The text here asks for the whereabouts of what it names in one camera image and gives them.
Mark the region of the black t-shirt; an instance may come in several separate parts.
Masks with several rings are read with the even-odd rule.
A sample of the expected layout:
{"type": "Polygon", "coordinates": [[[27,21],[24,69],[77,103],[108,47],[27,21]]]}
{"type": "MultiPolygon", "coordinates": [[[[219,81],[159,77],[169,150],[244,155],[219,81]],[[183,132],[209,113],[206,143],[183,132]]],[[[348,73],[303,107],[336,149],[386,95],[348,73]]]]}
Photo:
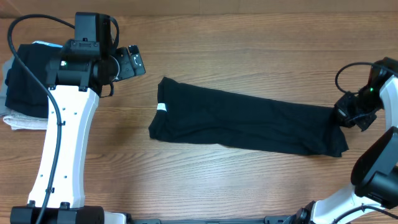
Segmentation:
{"type": "Polygon", "coordinates": [[[333,108],[240,95],[163,78],[150,138],[304,156],[349,149],[333,108]]]}

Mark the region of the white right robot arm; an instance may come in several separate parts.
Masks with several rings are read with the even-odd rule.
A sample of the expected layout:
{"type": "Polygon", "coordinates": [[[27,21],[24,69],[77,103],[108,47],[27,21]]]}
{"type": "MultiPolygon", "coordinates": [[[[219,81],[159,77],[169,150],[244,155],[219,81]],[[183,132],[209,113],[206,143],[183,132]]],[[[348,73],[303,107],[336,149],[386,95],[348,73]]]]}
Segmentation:
{"type": "Polygon", "coordinates": [[[335,114],[342,126],[365,131],[384,110],[386,132],[357,160],[349,185],[276,223],[350,223],[370,212],[397,218],[390,213],[397,206],[397,61],[385,57],[370,67],[367,84],[356,93],[344,91],[335,114]]]}

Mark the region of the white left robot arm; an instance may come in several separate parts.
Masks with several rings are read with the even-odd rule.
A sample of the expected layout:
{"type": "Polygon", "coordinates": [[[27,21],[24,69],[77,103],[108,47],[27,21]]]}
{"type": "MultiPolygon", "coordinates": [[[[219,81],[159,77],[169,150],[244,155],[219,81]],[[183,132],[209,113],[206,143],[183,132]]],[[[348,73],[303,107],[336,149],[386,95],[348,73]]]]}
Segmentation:
{"type": "Polygon", "coordinates": [[[136,45],[100,53],[97,42],[69,41],[46,66],[49,116],[43,154],[27,205],[11,223],[132,223],[128,213],[85,205],[88,135],[104,85],[145,74],[136,45]]]}

